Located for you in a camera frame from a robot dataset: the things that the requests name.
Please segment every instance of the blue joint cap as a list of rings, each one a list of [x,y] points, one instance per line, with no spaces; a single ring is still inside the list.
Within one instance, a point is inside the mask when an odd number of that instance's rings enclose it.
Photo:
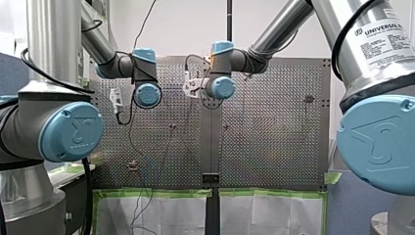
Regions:
[[[140,60],[156,63],[156,52],[151,48],[135,48],[132,55]]]
[[[138,106],[150,109],[159,104],[161,91],[156,85],[145,83],[135,90],[134,99]]]
[[[98,64],[97,63],[95,63],[95,72],[100,76],[100,77],[102,77],[102,78],[107,78],[102,72],[101,72],[101,69],[100,69],[100,66],[98,66]]]
[[[415,196],[415,97],[381,95],[351,107],[337,141],[346,165],[372,186]]]
[[[54,163],[82,160],[98,146],[103,130],[97,108],[86,102],[70,103],[43,125],[38,142],[40,155]]]
[[[214,80],[210,85],[210,91],[214,99],[228,99],[235,93],[235,82],[227,76],[222,76]]]
[[[213,56],[219,55],[235,48],[234,43],[230,41],[217,41],[211,45],[211,53]]]

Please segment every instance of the wire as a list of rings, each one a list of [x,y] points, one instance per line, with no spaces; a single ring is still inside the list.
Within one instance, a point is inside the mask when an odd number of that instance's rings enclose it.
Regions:
[[[380,0],[369,0],[365,2],[359,9],[357,9],[357,11],[353,14],[353,16],[351,16],[351,18],[347,21],[346,25],[342,28],[342,30],[339,33],[338,38],[336,39],[335,45],[333,47],[333,52],[332,52],[332,67],[333,67],[334,74],[340,80],[343,80],[343,79],[338,68],[338,59],[339,59],[340,50],[342,49],[343,42],[345,41],[347,34],[353,28],[354,24],[359,19],[359,17],[366,10],[368,10],[369,7],[376,1],[380,1]]]
[[[185,70],[187,71],[189,69],[189,59],[190,58],[197,58],[205,63],[207,63],[208,65],[210,65],[210,62],[208,60],[206,60],[205,58],[195,55],[195,54],[190,54],[186,57],[186,59],[184,60],[184,66],[185,66]]]
[[[6,109],[8,107],[14,106],[19,102],[19,98],[13,98],[8,101],[0,103],[0,110]]]
[[[32,61],[30,61],[29,59],[26,58],[25,54],[27,54],[28,52],[28,48],[24,49],[21,53],[21,58],[22,61],[29,67],[31,68],[33,71],[36,71],[37,73],[41,74],[42,76],[44,76],[45,78],[47,78],[48,80],[61,85],[62,87],[65,87],[69,90],[72,91],[76,91],[76,92],[83,92],[83,93],[87,93],[87,94],[94,94],[95,91],[91,91],[91,90],[87,90],[87,89],[83,89],[83,88],[79,88],[76,86],[72,86],[72,85],[68,85],[64,82],[59,81],[56,78],[53,78],[52,76],[50,76],[48,73],[44,72],[43,70],[41,70],[39,67],[37,67]]]
[[[134,93],[135,93],[135,91],[133,91],[133,92],[132,92],[132,95],[131,95],[131,103],[130,103],[130,117],[129,117],[129,119],[128,119],[128,122],[122,122],[122,120],[121,120],[121,118],[120,118],[120,116],[119,116],[119,113],[116,113],[116,114],[115,114],[115,117],[116,117],[116,122],[117,122],[119,125],[129,125],[129,124],[131,123],[131,121],[132,121],[132,104],[134,103],[134,102],[133,102],[133,99],[134,99]]]
[[[103,24],[103,21],[101,21],[101,20],[94,20],[94,23],[95,23],[95,25],[93,25],[93,26],[91,26],[89,28],[83,29],[81,32],[84,33],[84,32],[88,32],[88,31],[94,30],[95,28],[100,27]]]
[[[150,14],[153,11],[154,6],[156,5],[157,0],[154,0],[152,3],[152,6],[150,7],[149,12],[147,13],[146,19],[144,19],[143,24],[141,25],[141,29],[140,32],[138,33],[137,37],[135,37],[135,41],[134,41],[134,47],[132,48],[134,50],[134,48],[137,46],[137,41],[138,38],[140,38],[141,34],[143,33],[144,27],[146,26],[146,22],[149,19]]]
[[[86,180],[86,209],[85,209],[85,220],[82,227],[82,235],[91,234],[92,227],[92,211],[93,211],[93,195],[92,195],[92,175],[91,169],[89,168],[88,159],[82,160],[83,168],[85,169],[85,180]]]
[[[253,47],[250,47],[250,49],[248,50],[248,54],[253,57],[254,59],[256,59],[257,61],[263,63],[263,64],[267,64],[269,59],[272,58],[272,56],[275,53],[278,52],[282,52],[283,50],[287,49],[287,47],[289,47],[294,40],[296,39],[297,35],[299,34],[299,31],[297,30],[294,34],[293,37],[291,38],[291,40],[283,47],[278,48],[276,50],[272,50],[272,51],[264,51],[264,52],[257,52],[256,50],[253,49]]]
[[[289,41],[285,46],[283,46],[280,49],[276,50],[275,53],[282,52],[285,49],[287,49],[287,47],[289,47],[294,42],[294,39],[296,39],[297,34],[299,34],[299,31],[298,30],[294,33],[293,37],[291,38],[291,41]]]
[[[130,126],[129,126],[129,129],[128,129],[128,140],[129,140],[129,143],[130,143],[130,145],[131,145],[131,147],[133,148],[133,150],[135,151],[135,152],[137,152],[141,157],[144,157],[144,154],[138,149],[138,148],[136,148],[135,147],[135,145],[134,145],[134,143],[133,143],[133,141],[132,141],[132,136],[131,136],[131,132],[132,132],[132,126],[133,126],[133,124],[134,124],[134,120],[135,120],[135,115],[137,114],[137,108],[135,109],[135,112],[134,112],[134,114],[133,114],[133,116],[132,116],[132,118],[131,118],[131,122],[130,122]],[[144,180],[143,180],[143,186],[142,186],[142,189],[141,189],[141,192],[140,192],[140,195],[139,195],[139,197],[137,198],[137,201],[136,201],[136,208],[135,208],[135,210],[134,210],[134,218],[133,218],[133,220],[131,221],[131,223],[130,223],[130,229],[131,229],[131,233],[132,233],[132,235],[134,235],[134,228],[139,228],[139,229],[143,229],[143,230],[146,230],[146,231],[148,231],[148,232],[150,232],[150,233],[153,233],[153,234],[155,234],[155,235],[158,235],[155,231],[153,231],[153,230],[150,230],[150,229],[148,229],[148,228],[146,228],[146,227],[143,227],[143,226],[134,226],[134,222],[140,217],[140,215],[147,209],[147,207],[150,205],[150,203],[153,201],[153,196],[154,196],[154,189],[152,189],[152,194],[151,194],[151,197],[150,197],[150,200],[149,200],[149,203],[147,204],[147,206],[145,207],[145,208],[143,208],[142,210],[140,210],[140,212],[136,215],[136,213],[137,213],[137,210],[138,210],[138,207],[139,207],[139,202],[140,202],[140,199],[141,199],[141,195],[142,195],[142,193],[143,193],[143,190],[144,190],[144,187],[146,186],[146,177],[145,176],[143,176],[142,178],[144,178]]]

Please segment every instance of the perforated metal panel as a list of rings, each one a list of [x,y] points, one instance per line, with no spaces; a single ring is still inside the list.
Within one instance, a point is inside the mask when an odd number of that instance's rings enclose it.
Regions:
[[[201,106],[198,100],[184,96],[183,63],[183,57],[158,58],[162,101],[152,110],[134,108],[132,126],[116,123],[109,100],[111,88],[121,87],[124,104],[129,104],[133,91],[130,80],[98,82],[96,102],[105,120],[105,133],[101,142],[102,164],[95,174],[97,187],[142,187],[143,182],[162,188],[202,187]],[[199,70],[199,66],[191,66],[191,72]],[[121,119],[128,118],[127,109]],[[133,161],[138,163],[137,171],[127,168]]]
[[[273,59],[223,103],[221,187],[319,189],[327,170],[330,62]]]
[[[245,82],[217,111],[182,91],[184,57],[158,58],[163,91],[153,110],[137,109],[131,128],[116,123],[110,89],[130,81],[99,80],[95,103],[106,122],[95,179],[99,188],[202,188],[203,173],[219,173],[220,187],[316,190],[324,185],[329,133],[330,61],[273,59],[268,72]],[[201,65],[191,66],[202,74]],[[129,113],[121,116],[127,121]],[[130,171],[137,161],[143,171]]]

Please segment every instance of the black cable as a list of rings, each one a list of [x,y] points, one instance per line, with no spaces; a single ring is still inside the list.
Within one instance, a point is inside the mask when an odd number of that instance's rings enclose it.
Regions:
[[[66,84],[66,83],[64,83],[64,82],[61,82],[61,81],[59,81],[58,79],[56,79],[56,78],[53,78],[52,76],[50,76],[48,73],[46,73],[46,72],[44,72],[43,70],[41,70],[39,67],[37,67],[33,62],[31,62],[29,59],[27,59],[26,58],[26,56],[25,56],[25,54],[27,54],[27,52],[28,52],[28,48],[26,48],[26,49],[24,49],[23,51],[22,51],[22,53],[21,53],[21,58],[22,58],[22,61],[29,67],[29,68],[31,68],[33,71],[36,71],[37,73],[39,73],[39,74],[41,74],[42,76],[44,76],[45,78],[47,78],[48,80],[50,80],[50,81],[52,81],[52,82],[54,82],[54,83],[56,83],[56,84],[58,84],[58,85],[61,85],[61,86],[63,86],[63,87],[65,87],[65,88],[67,88],[67,89],[69,89],[69,90],[72,90],[72,91],[76,91],[76,92],[83,92],[83,93],[87,93],[87,94],[94,94],[95,93],[95,91],[91,91],[91,90],[87,90],[87,89],[83,89],[83,88],[79,88],[79,87],[76,87],[76,86],[71,86],[71,85],[68,85],[68,84]]]
[[[369,7],[376,1],[380,0],[369,0],[365,2],[357,11],[351,16],[351,18],[347,21],[346,25],[342,28],[342,30],[339,33],[338,38],[336,39],[335,45],[333,47],[332,52],[332,67],[333,72],[335,73],[336,77],[340,80],[342,79],[342,75],[339,72],[338,68],[338,59],[340,50],[342,49],[343,42],[345,41],[347,34],[350,32],[350,30],[353,28],[356,21],[359,19],[359,17],[369,9]]]
[[[277,53],[277,52],[282,52],[282,51],[284,51],[285,49],[287,49],[287,47],[289,47],[293,42],[294,42],[294,40],[296,39],[296,37],[297,37],[297,35],[299,34],[299,31],[297,30],[295,33],[294,33],[294,35],[293,35],[293,37],[291,38],[291,40],[285,45],[285,46],[283,46],[283,47],[281,47],[280,49],[278,49],[278,50],[276,50],[275,51],[275,53]]]
[[[117,114],[115,114],[115,117],[116,117],[116,122],[119,124],[119,125],[129,125],[130,123],[131,123],[131,121],[132,121],[132,104],[134,103],[134,91],[132,92],[132,95],[131,95],[131,103],[130,103],[130,117],[129,117],[129,119],[128,119],[128,122],[122,122],[122,120],[121,120],[121,118],[120,118],[120,116],[119,116],[119,113],[117,113]]]
[[[85,209],[85,220],[82,226],[81,235],[91,234],[92,227],[92,211],[93,211],[93,194],[92,194],[92,175],[91,169],[89,168],[88,159],[82,160],[83,168],[85,169],[85,180],[86,180],[86,209]]]
[[[3,109],[6,109],[6,108],[9,108],[9,107],[11,107],[11,106],[14,106],[14,105],[16,105],[18,102],[19,102],[19,98],[13,98],[13,99],[10,99],[10,100],[8,100],[8,101],[2,102],[2,103],[0,103],[0,110],[3,110]]]
[[[147,13],[146,19],[144,19],[143,24],[141,25],[140,32],[138,33],[138,35],[137,35],[137,37],[135,38],[135,41],[134,41],[134,47],[132,48],[133,50],[134,50],[134,48],[137,46],[137,41],[138,41],[138,38],[140,38],[141,34],[143,33],[144,27],[146,26],[146,22],[147,22],[147,20],[149,19],[149,16],[150,16],[150,14],[151,14],[151,13],[152,13],[152,11],[153,11],[153,8],[154,8],[154,6],[155,6],[156,2],[157,2],[157,0],[154,0],[154,1],[153,1],[152,6],[150,7],[150,10],[149,10],[149,12]]]
[[[83,33],[83,32],[88,32],[90,30],[94,30],[95,28],[100,27],[103,24],[103,21],[101,21],[101,20],[94,20],[94,23],[95,23],[95,25],[93,25],[93,26],[91,26],[89,28],[83,29],[81,32]]]

